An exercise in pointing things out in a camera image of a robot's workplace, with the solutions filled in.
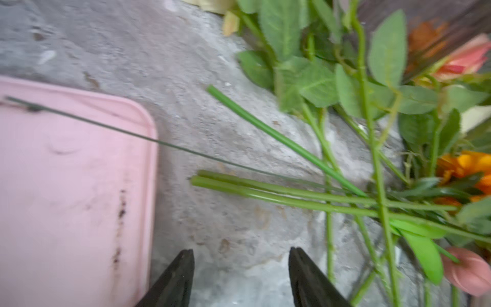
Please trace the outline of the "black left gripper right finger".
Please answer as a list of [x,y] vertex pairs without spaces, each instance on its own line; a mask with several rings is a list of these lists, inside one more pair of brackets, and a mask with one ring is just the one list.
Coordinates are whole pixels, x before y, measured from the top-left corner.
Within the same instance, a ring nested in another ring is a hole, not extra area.
[[288,269],[296,307],[351,307],[302,248],[290,249]]

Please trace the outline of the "orange marigold flower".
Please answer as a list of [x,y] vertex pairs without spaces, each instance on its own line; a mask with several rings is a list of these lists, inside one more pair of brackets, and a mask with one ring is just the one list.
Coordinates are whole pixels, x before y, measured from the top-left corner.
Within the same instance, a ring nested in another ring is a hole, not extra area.
[[[378,217],[379,204],[374,198],[286,188],[210,171],[199,171],[191,184],[290,207]],[[387,195],[388,221],[396,233],[490,242],[488,153],[446,154],[437,161],[436,177],[421,178],[410,189]]]

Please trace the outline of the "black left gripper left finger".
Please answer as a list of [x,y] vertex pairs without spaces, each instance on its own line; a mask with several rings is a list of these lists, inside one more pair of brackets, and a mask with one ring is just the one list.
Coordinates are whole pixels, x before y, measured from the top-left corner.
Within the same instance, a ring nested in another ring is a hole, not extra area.
[[135,307],[188,307],[194,269],[193,250],[183,249]]

